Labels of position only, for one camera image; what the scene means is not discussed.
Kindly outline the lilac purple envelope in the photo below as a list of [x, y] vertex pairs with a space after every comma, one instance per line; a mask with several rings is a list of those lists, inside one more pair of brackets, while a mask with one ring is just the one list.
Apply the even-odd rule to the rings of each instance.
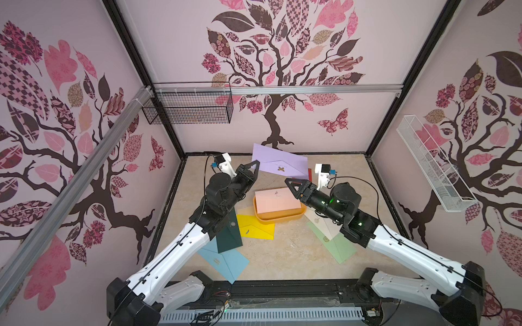
[[262, 172], [295, 179], [308, 179], [309, 176], [306, 156], [254, 144], [252, 160], [259, 161]]

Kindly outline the pink envelope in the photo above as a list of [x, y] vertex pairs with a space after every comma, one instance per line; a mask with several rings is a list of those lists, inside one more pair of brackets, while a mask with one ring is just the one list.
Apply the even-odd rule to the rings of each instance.
[[260, 214], [301, 208], [300, 201], [287, 187], [256, 191], [254, 198], [257, 212]]

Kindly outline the dark green envelope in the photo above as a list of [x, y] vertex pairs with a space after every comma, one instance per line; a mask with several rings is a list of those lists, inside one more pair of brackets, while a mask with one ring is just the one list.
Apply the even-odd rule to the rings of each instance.
[[228, 214], [228, 223], [216, 236], [217, 252], [224, 253], [243, 246], [235, 209]]

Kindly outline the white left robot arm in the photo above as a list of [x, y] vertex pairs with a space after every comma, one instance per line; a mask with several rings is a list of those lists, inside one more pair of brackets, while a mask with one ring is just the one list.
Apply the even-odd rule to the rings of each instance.
[[255, 184], [259, 169], [259, 161], [254, 160], [210, 178], [199, 206], [167, 248], [127, 280], [115, 278], [107, 286], [109, 325], [157, 325], [164, 312], [201, 297], [205, 285], [197, 277], [191, 276], [181, 285], [167, 284], [230, 224], [231, 212]]

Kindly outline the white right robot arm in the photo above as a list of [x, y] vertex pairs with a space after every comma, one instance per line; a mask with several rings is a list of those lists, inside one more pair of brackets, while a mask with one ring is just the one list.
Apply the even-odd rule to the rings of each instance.
[[431, 308], [451, 325], [480, 324], [486, 297], [482, 266], [436, 255], [394, 232], [380, 219], [360, 210], [362, 198], [349, 183], [337, 184], [330, 194], [321, 192], [307, 179], [287, 178], [285, 184], [297, 200], [339, 225], [347, 240], [392, 258], [418, 274], [418, 278], [404, 278], [370, 269], [369, 288], [377, 296]]

